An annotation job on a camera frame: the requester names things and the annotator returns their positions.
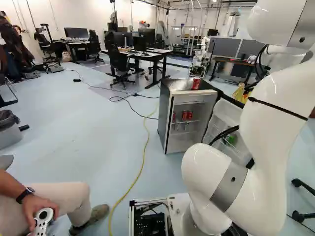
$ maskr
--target extension cord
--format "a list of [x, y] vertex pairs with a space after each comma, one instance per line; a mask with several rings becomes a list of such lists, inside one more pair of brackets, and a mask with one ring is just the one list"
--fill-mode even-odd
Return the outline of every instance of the extension cord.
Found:
[[109, 232], [109, 235], [110, 236], [113, 236], [113, 232], [112, 232], [112, 219], [113, 219], [113, 214], [114, 214], [114, 211], [116, 209], [116, 207], [122, 202], [122, 200], [127, 196], [127, 194], [130, 192], [130, 190], [133, 188], [133, 186], [137, 183], [139, 177], [141, 176], [141, 173], [142, 173], [142, 170], [143, 170], [143, 167], [144, 167], [144, 161], [145, 161], [145, 153], [146, 153], [146, 148], [147, 148], [147, 145], [149, 143], [149, 139], [150, 139], [150, 132], [148, 130], [148, 128], [146, 127], [146, 120], [147, 118], [151, 117], [152, 115], [154, 115], [155, 112], [157, 112], [158, 110], [158, 105], [156, 106], [155, 110], [150, 113], [148, 116], [146, 116], [144, 119], [143, 119], [143, 127], [146, 129], [147, 133], [148, 133], [148, 138], [147, 138], [147, 141], [144, 145], [144, 148], [143, 148], [143, 154], [142, 154], [142, 165], [141, 165], [141, 168], [140, 168], [140, 171], [137, 175], [137, 177], [135, 178], [135, 180], [132, 182], [130, 188], [128, 189], [128, 191], [126, 191], [123, 196], [115, 203], [115, 205], [113, 206], [111, 212], [110, 212], [110, 215], [109, 215], [109, 219], [108, 219], [108, 232]]

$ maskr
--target white game controller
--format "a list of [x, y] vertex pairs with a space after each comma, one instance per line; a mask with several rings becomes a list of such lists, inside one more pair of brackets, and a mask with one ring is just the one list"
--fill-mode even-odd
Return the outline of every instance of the white game controller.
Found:
[[34, 220], [36, 221], [36, 227], [34, 230], [34, 236], [47, 236], [47, 227], [53, 221], [54, 210], [51, 208], [44, 208], [36, 213]]

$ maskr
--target metal rack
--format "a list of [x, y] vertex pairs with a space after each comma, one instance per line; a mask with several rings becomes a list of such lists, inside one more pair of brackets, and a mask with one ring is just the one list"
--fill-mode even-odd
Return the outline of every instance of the metal rack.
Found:
[[[186, 28], [189, 28], [189, 36], [185, 37]], [[186, 56], [192, 56], [192, 52], [197, 49], [198, 41], [201, 41], [202, 32], [205, 27], [198, 26], [172, 26], [170, 33], [170, 46], [169, 49], [173, 50], [175, 53], [181, 53]], [[180, 30], [180, 35], [174, 35], [176, 30]], [[174, 42], [175, 37], [180, 37], [180, 43]]]

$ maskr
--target office chair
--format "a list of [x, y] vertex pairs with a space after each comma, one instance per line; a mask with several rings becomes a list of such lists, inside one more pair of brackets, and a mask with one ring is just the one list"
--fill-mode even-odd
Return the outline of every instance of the office chair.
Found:
[[105, 47], [108, 50], [108, 56], [110, 60], [111, 69], [116, 70], [115, 79], [110, 85], [112, 88], [113, 85], [122, 84], [124, 89], [126, 89], [125, 82], [135, 84], [135, 81], [128, 80], [129, 76], [129, 57], [126, 54], [119, 52], [118, 47], [114, 42], [114, 34], [111, 31], [108, 31], [105, 36]]
[[[158, 33], [157, 34], [157, 40], [155, 42], [155, 48], [164, 49], [164, 47], [165, 47], [165, 42], [162, 39], [162, 34]], [[149, 69], [149, 75], [151, 75], [152, 70], [153, 70], [153, 66], [149, 66], [148, 69]], [[157, 66], [157, 69], [162, 73], [162, 70], [163, 70], [162, 67]]]
[[43, 60], [57, 60], [56, 57], [51, 56], [52, 53], [55, 52], [54, 44], [49, 42], [45, 35], [41, 34], [41, 28], [36, 28], [36, 32], [34, 33], [34, 39], [38, 41], [40, 49], [45, 53], [49, 54], [49, 57], [43, 58]]
[[89, 58], [94, 58], [95, 64], [98, 61], [105, 63], [102, 58], [99, 58], [100, 44], [99, 44], [98, 36], [95, 30], [90, 29], [89, 31], [90, 31], [90, 38], [89, 38], [90, 43], [88, 46]]

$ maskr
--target hand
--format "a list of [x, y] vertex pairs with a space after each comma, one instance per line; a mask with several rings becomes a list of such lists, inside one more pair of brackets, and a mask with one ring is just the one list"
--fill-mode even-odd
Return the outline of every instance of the hand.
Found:
[[36, 195], [27, 195], [22, 200], [23, 213], [29, 225], [30, 231], [35, 229], [35, 214], [43, 208], [52, 208], [54, 210], [54, 219], [56, 220], [59, 215], [59, 206], [48, 199], [41, 198]]

